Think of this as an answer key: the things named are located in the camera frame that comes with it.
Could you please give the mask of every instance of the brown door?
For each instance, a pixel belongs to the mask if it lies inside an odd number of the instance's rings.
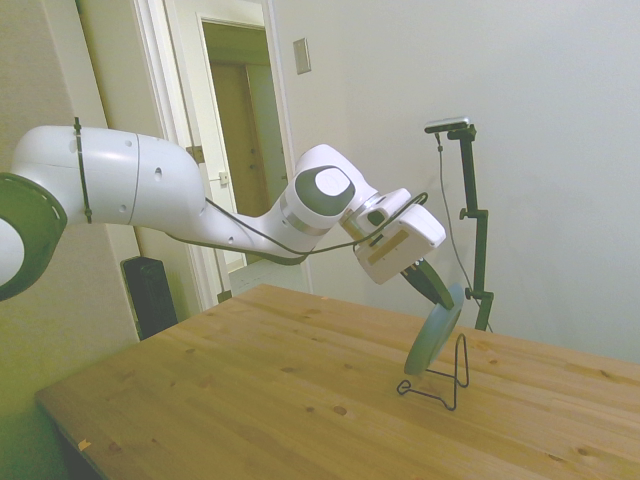
[[[259,217],[271,207],[244,65],[211,64],[238,213]]]

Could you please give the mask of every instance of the plate stand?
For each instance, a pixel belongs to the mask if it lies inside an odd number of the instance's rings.
[[[459,356],[458,353],[460,350],[460,342],[462,342],[463,351],[464,351],[464,370],[466,374],[465,375],[466,381],[464,384],[460,382],[460,380],[458,379],[458,356]],[[453,378],[453,405],[449,405],[442,397],[439,397],[437,395],[432,395],[430,393],[414,390],[413,388],[411,388],[411,382],[407,379],[401,381],[398,384],[398,386],[396,387],[396,391],[400,395],[405,395],[408,392],[413,392],[413,393],[417,393],[418,395],[423,395],[425,397],[435,398],[436,400],[440,400],[447,410],[451,412],[454,411],[458,406],[458,385],[461,388],[467,388],[469,386],[469,359],[467,356],[467,337],[465,337],[464,334],[461,333],[460,335],[458,335],[458,339],[456,340],[455,368],[454,368],[453,375],[449,375],[448,373],[436,372],[435,370],[430,370],[428,368],[425,371],[430,373],[435,373],[436,375],[442,375],[443,377]]]

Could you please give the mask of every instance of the light switch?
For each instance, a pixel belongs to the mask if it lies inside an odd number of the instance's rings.
[[[309,47],[307,39],[301,38],[293,42],[293,53],[296,57],[296,69],[298,75],[311,71],[311,61],[309,60]]]

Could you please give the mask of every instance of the wood grain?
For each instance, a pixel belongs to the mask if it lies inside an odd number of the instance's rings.
[[[109,479],[640,478],[639,365],[458,328],[448,412],[395,390],[423,322],[262,285],[37,397]]]

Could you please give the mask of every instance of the loudspeaker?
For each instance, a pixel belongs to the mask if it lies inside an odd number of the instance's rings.
[[[140,340],[177,325],[178,318],[162,262],[134,257],[122,262],[122,269],[138,317]]]

